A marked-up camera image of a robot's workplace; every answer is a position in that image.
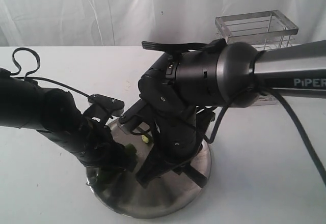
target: round metal base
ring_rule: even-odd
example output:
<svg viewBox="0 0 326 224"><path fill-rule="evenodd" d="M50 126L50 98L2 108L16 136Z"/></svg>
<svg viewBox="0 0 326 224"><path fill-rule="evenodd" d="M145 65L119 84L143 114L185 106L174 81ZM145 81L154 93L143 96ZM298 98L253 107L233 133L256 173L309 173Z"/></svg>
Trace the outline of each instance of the round metal base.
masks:
<svg viewBox="0 0 326 224"><path fill-rule="evenodd" d="M141 136L126 135L117 125L117 120L109 124L115 141L133 144L137 149L138 164L135 170L112 176L105 182L90 186L97 198L108 208L122 215L149 219L171 214L189 204L202 190L184 173L180 176L170 171L152 180L144 189L135 179L135 174L145 161L152 145L142 141ZM211 156L206 142L203 149L192 160L191 165L209 177ZM96 179L99 169L86 168L88 183Z"/></svg>

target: stainless steel base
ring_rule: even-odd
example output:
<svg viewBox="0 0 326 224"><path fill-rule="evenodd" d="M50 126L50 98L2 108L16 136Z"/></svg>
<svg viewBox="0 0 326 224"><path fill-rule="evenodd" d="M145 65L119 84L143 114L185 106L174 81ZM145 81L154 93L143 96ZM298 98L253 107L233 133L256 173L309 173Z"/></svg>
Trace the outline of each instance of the stainless steel base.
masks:
<svg viewBox="0 0 326 224"><path fill-rule="evenodd" d="M121 144L132 143L137 149L138 164L133 171L113 176L105 184L90 186L97 198L108 208L122 215L149 219L171 214L189 204L202 190L184 173L180 176L168 172L151 181L146 189L136 181L135 174L143 164L152 145L142 141L141 136L126 135L117 126L117 121L110 123L115 141ZM209 177L211 156L207 143L202 142L203 149L192 160L191 165ZM86 169L88 183L94 182L99 169Z"/></svg>

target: white table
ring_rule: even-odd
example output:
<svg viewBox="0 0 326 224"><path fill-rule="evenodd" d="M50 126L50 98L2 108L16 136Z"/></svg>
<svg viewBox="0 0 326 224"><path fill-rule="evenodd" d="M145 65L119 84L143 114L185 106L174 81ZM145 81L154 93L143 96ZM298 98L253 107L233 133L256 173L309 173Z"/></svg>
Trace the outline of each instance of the white table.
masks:
<svg viewBox="0 0 326 224"><path fill-rule="evenodd" d="M13 47L0 48L0 67L15 70ZM140 47L35 47L37 76L86 93L138 99L137 81L160 52ZM33 57L17 54L23 72ZM43 87L53 87L40 82ZM86 98L76 95L80 110ZM326 100L288 99L326 164ZM121 216L85 185L84 167L27 129L0 128L0 223L325 223L326 189L280 105L230 109L211 146L213 166L203 193L183 210L154 220Z"/></svg>

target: metal wire rack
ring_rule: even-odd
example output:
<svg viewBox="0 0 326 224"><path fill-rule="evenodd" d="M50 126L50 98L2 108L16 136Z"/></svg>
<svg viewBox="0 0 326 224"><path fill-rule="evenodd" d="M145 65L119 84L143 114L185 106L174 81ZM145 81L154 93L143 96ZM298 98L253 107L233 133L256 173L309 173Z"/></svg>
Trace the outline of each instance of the metal wire rack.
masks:
<svg viewBox="0 0 326 224"><path fill-rule="evenodd" d="M281 11L272 10L215 18L219 38L227 43L244 41L258 50L288 47L298 27Z"/></svg>

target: white backdrop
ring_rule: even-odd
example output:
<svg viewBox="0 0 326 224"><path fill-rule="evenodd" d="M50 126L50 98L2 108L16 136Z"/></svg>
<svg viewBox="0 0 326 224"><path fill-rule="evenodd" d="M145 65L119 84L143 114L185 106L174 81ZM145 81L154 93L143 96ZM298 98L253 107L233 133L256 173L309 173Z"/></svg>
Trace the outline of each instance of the white backdrop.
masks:
<svg viewBox="0 0 326 224"><path fill-rule="evenodd" d="M326 0L0 0L0 45L111 46L209 42L214 18L281 10L296 42L326 39Z"/></svg>

